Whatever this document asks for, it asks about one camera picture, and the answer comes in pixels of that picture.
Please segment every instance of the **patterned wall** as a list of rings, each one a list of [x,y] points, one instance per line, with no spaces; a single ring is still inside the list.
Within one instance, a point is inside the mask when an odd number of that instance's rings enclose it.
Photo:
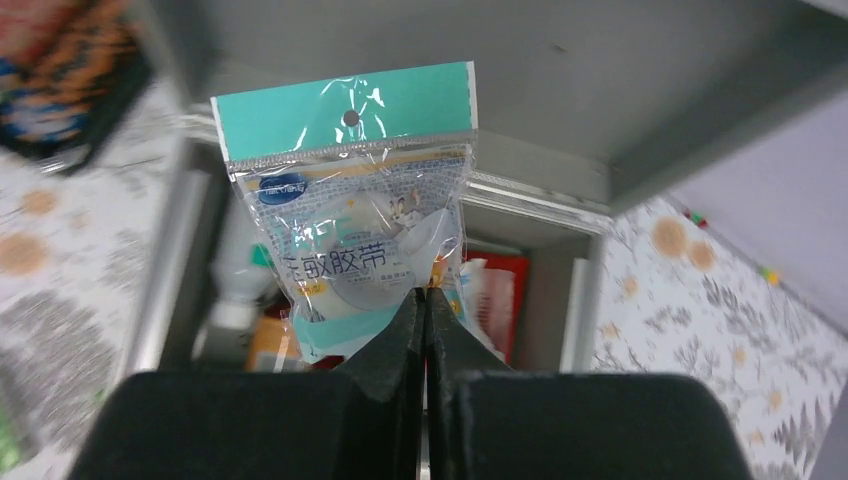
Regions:
[[[156,83],[72,177],[0,152],[0,381],[37,450],[3,480],[65,478],[109,387],[176,163],[167,91]]]
[[[848,341],[662,199],[616,222],[605,265],[593,368],[697,377],[755,478],[808,478]]]

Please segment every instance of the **plastic package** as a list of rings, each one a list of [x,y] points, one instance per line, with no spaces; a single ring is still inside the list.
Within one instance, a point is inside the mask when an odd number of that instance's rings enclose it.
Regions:
[[[81,6],[79,0],[0,2],[0,103],[11,99],[22,75],[56,41]]]
[[[82,132],[94,104],[118,83],[120,68],[137,53],[127,8],[124,0],[96,0],[61,32],[53,32],[58,38],[2,109],[0,123],[8,135],[57,143]]]
[[[486,328],[489,327],[488,324],[483,325],[483,322],[489,321],[488,318],[484,318],[481,321],[481,328],[483,328],[483,330],[493,338],[496,348],[498,351],[504,353],[506,363],[509,363],[512,359],[512,345],[515,340],[515,328],[518,323],[518,315],[521,313],[521,308],[524,303],[524,291],[526,290],[527,273],[530,269],[530,260],[519,255],[503,255],[475,250],[469,250],[466,253],[466,256],[469,259],[485,259],[486,270],[506,270],[514,274],[511,294],[512,308],[510,309],[512,312],[512,318],[509,325],[502,329],[499,333],[493,333],[486,330]]]
[[[515,274],[509,270],[487,268],[483,270],[483,277],[477,321],[492,339],[495,349],[507,355],[511,353]]]
[[[292,302],[303,358],[350,356],[413,287],[459,294],[476,147],[471,63],[212,99],[230,179]]]
[[[485,286],[486,259],[474,258],[462,264],[459,281],[462,286],[462,299],[465,302],[465,315],[477,320],[480,296]]]

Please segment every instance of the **tape roll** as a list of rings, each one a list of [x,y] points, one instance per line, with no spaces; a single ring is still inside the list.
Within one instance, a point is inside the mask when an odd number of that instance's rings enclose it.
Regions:
[[[450,212],[443,208],[424,217],[401,240],[400,253],[415,275],[416,284],[427,285],[430,281],[433,261],[450,238],[450,224]]]
[[[360,191],[339,198],[298,232],[295,251],[301,271],[318,273],[298,281],[299,293],[326,319],[400,303],[410,288],[429,282],[433,261],[450,232],[449,214],[438,210],[406,230],[393,219],[391,199],[384,194]],[[379,257],[368,256],[378,249]],[[340,251],[366,253],[353,267]],[[370,265],[363,259],[371,260]],[[328,263],[333,263],[332,271]],[[338,272],[336,267],[344,263],[353,268]]]

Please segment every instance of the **blue logo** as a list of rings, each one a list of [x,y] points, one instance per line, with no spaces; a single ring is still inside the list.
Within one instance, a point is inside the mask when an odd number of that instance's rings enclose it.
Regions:
[[[259,181],[259,201],[265,205],[289,203],[306,191],[306,178],[299,173],[286,173]]]

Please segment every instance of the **clear plastic bag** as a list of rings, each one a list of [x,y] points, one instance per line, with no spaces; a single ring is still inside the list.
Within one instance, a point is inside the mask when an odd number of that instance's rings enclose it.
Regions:
[[[265,236],[305,361],[349,356],[407,292],[463,321],[460,198],[476,147],[470,63],[212,100],[230,178]]]

